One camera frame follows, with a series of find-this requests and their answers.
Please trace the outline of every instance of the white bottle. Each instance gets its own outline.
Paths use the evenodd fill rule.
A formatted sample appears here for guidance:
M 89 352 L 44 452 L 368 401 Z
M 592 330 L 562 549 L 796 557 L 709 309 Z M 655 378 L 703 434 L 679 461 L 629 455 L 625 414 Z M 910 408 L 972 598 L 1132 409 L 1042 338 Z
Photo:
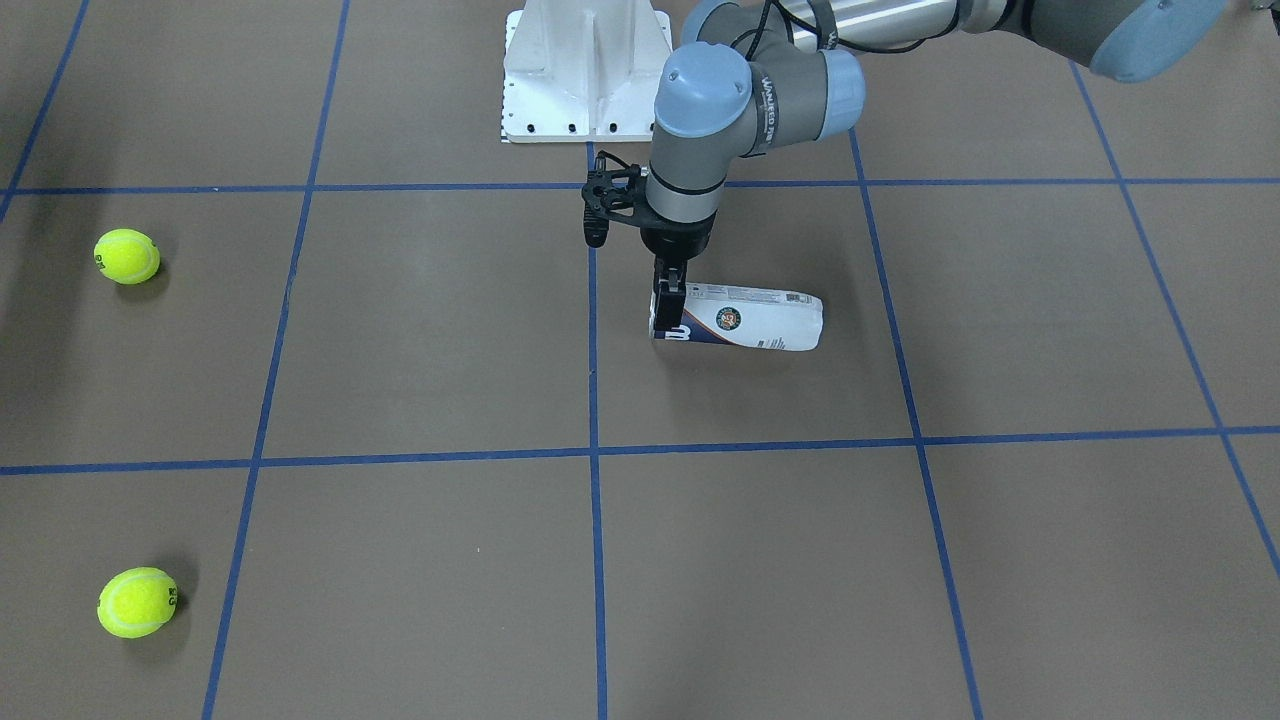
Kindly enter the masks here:
M 801 351 L 817 347 L 822 336 L 822 300 L 803 292 L 687 283 L 685 314 L 671 331 L 654 329 L 655 305 L 650 296 L 654 340 Z

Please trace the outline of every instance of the silver metal tube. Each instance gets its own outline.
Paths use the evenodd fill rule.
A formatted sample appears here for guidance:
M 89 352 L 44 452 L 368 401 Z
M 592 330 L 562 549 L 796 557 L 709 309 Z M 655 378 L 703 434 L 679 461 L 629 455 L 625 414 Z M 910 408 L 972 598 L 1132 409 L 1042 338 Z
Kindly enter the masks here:
M 947 29 L 957 0 L 832 0 L 841 40 L 874 47 L 892 47 L 931 37 Z M 808 24 L 813 10 L 805 0 L 782 0 L 782 5 Z M 805 51 L 818 49 L 817 37 L 795 28 L 795 45 Z

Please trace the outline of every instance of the grid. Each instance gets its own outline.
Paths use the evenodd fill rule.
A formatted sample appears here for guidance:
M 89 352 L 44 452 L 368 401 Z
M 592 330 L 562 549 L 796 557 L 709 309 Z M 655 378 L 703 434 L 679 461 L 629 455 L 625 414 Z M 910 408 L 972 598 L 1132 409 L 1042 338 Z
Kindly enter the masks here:
M 218 696 L 218 685 L 221 671 L 223 657 L 227 646 L 227 637 L 233 620 L 237 582 L 243 560 L 246 536 L 253 510 L 253 497 L 257 484 L 259 471 L 262 468 L 297 468 L 297 466 L 324 466 L 324 465 L 370 465 L 370 464 L 413 464 L 413 462 L 454 462 L 454 461 L 498 461 L 517 459 L 547 459 L 547 457 L 585 457 L 590 462 L 590 493 L 593 515 L 593 551 L 594 551 L 594 580 L 595 580 L 595 637 L 596 637 L 596 702 L 598 715 L 602 720 L 608 717 L 608 670 L 607 670 L 607 618 L 605 618 L 605 552 L 602 527 L 602 493 L 600 493 L 600 459 L 608 456 L 628 455 L 675 455 L 675 454 L 707 454 L 707 452 L 769 452 L 769 451 L 817 451 L 833 448 L 873 448 L 873 447 L 904 447 L 914 448 L 919 464 L 920 479 L 924 495 L 928 501 L 931 521 L 933 525 L 934 542 L 937 544 L 938 562 L 947 591 L 947 601 L 955 625 L 956 643 L 964 666 L 965 680 L 972 703 L 973 716 L 983 717 L 978 682 L 974 674 L 973 662 L 969 653 L 969 643 L 965 633 L 964 614 L 961 611 L 961 597 L 957 593 L 951 570 L 951 560 L 947 551 L 946 533 L 943 530 L 942 514 L 934 495 L 933 479 L 929 469 L 928 448 L 941 446 L 964 445 L 998 445 L 998 443 L 1044 443 L 1044 442 L 1098 442 L 1123 441 L 1146 438 L 1185 438 L 1185 437 L 1216 437 L 1220 439 L 1222 450 L 1231 465 L 1234 475 L 1239 483 L 1239 489 L 1253 516 L 1258 537 L 1270 556 L 1274 570 L 1280 578 L 1280 555 L 1277 555 L 1275 541 L 1262 518 L 1254 500 L 1249 480 L 1236 457 L 1233 438 L 1244 436 L 1276 436 L 1280 434 L 1280 424 L 1263 425 L 1226 425 L 1219 413 L 1213 393 L 1208 380 L 1201 368 L 1199 360 L 1193 347 L 1192 340 L 1181 320 L 1178 306 L 1161 272 L 1158 258 L 1147 237 L 1142 217 L 1130 195 L 1130 186 L 1143 184 L 1179 184 L 1179 186 L 1222 186 L 1222 184 L 1251 184 L 1275 186 L 1280 184 L 1280 177 L 1261 178 L 1231 178 L 1231 177 L 1203 177 L 1203 178 L 1161 178 L 1161 177 L 1126 177 L 1116 160 L 1106 129 L 1098 117 L 1097 109 L 1089 96 L 1079 67 L 1068 61 L 1068 69 L 1073 74 L 1079 88 L 1080 100 L 1088 109 L 1089 117 L 1097 131 L 1098 142 L 1111 167 L 1112 178 L 902 178 L 902 179 L 870 179 L 867 178 L 863 168 L 863 155 L 859 146 L 856 131 L 849 132 L 851 160 L 856 170 L 856 179 L 835 181 L 731 181 L 730 187 L 849 187 L 856 188 L 861 200 L 867 225 L 870 234 L 872 250 L 876 259 L 876 270 L 879 279 L 884 311 L 888 320 L 890 333 L 895 348 L 897 369 L 901 382 L 902 400 L 906 406 L 911 434 L 909 437 L 891 438 L 850 438 L 836 441 L 792 441 L 792 442 L 742 442 L 742 443 L 690 443 L 690 445 L 602 445 L 599 421 L 599 373 L 598 373 L 598 290 L 596 290 L 596 254 L 594 249 L 586 252 L 586 275 L 589 293 L 588 315 L 588 365 L 589 365 L 589 445 L 585 447 L 554 447 L 535 450 L 492 450 L 468 452 L 421 452 L 421 454 L 387 454 L 387 455 L 343 455 L 343 456 L 266 456 L 264 446 L 271 416 L 271 405 L 275 393 L 275 383 L 280 365 L 282 351 L 287 338 L 289 323 L 289 299 L 293 281 L 298 269 L 298 260 L 303 250 L 307 234 L 307 220 L 311 202 L 317 192 L 448 192 L 448 191 L 483 191 L 483 190 L 576 190 L 576 183 L 567 182 L 517 182 L 517 183 L 362 183 L 362 184 L 323 184 L 316 182 L 325 141 L 325 131 L 329 117 L 329 108 L 333 100 L 334 86 L 342 60 L 343 40 L 346 36 L 347 19 L 351 10 L 351 0 L 342 1 L 342 12 L 337 24 L 333 54 L 329 65 L 328 82 L 325 86 L 324 101 L 315 129 L 314 147 L 311 154 L 310 170 L 306 182 L 300 184 L 241 184 L 241 186 L 173 186 L 173 187 L 49 187 L 49 188 L 19 188 L 23 170 L 26 169 L 32 149 L 40 135 L 41 127 L 49 114 L 49 109 L 58 92 L 67 64 L 74 51 L 77 38 L 90 8 L 90 0 L 82 0 L 76 15 L 70 35 L 67 38 L 65 49 L 59 59 L 52 81 L 45 94 L 44 102 L 38 110 L 31 132 L 27 136 L 22 155 L 15 167 L 13 177 L 0 199 L 0 222 L 4 222 L 9 206 L 19 196 L 46 196 L 46 195 L 189 195 L 189 193 L 252 193 L 252 192 L 291 192 L 302 196 L 302 209 L 298 217 L 297 232 L 293 242 L 293 252 L 289 261 L 288 277 L 285 279 L 284 295 L 280 302 L 279 319 L 274 338 L 270 366 L 268 369 L 266 383 L 262 392 L 257 432 L 255 436 L 253 451 L 248 457 L 228 457 L 212 460 L 179 460 L 179 461 L 141 461 L 141 462 L 99 462 L 99 464 L 51 464 L 51 465 L 12 465 L 0 466 L 0 477 L 44 475 L 44 474 L 92 474 L 113 471 L 164 471 L 164 470 L 193 470 L 193 469 L 239 469 L 247 471 L 243 505 L 232 555 L 230 573 L 225 582 L 225 597 L 223 601 L 221 618 L 219 623 L 218 639 L 210 662 L 209 684 L 204 703 L 204 717 L 214 716 Z M 591 163 L 594 155 L 593 143 L 586 143 L 586 161 Z M 873 187 L 904 187 L 904 186 L 1114 186 L 1123 196 L 1129 217 L 1133 222 L 1142 249 L 1160 288 L 1162 300 L 1169 315 L 1176 328 L 1204 405 L 1212 418 L 1210 427 L 1180 427 L 1180 428 L 1148 428 L 1137 430 L 1096 430 L 1096 432 L 1056 432 L 1056 433 L 1014 433 L 1014 434 L 973 434 L 973 436 L 927 436 L 922 432 L 920 419 L 916 411 L 915 395 L 911 386 L 910 363 L 902 345 L 902 336 L 895 313 L 893 293 L 890 287 L 888 273 L 886 270 L 884 256 L 881 249 L 879 233 L 876 223 L 876 210 L 873 206 L 870 190 Z

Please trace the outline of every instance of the gray floor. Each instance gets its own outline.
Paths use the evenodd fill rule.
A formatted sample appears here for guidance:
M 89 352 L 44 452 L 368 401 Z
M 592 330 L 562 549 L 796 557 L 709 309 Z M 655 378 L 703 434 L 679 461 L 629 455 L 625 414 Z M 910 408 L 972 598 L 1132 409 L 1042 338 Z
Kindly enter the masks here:
M 1142 86 L 865 58 L 692 268 L 824 299 L 771 354 L 646 340 L 584 147 L 498 142 L 518 3 L 5 1 L 0 717 L 1280 716 L 1245 5 Z M 183 606 L 119 641 L 146 564 Z

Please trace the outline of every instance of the yellow tennis ball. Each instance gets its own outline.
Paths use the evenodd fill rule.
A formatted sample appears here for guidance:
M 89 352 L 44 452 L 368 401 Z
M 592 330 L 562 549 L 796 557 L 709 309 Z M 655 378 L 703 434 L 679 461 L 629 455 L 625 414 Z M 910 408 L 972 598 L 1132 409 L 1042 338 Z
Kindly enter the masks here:
M 151 238 L 128 228 L 97 238 L 93 261 L 102 274 L 120 284 L 138 284 L 160 269 L 160 251 Z
M 178 584 L 164 570 L 134 568 L 111 578 L 97 596 L 97 620 L 118 638 L 160 629 L 178 607 Z

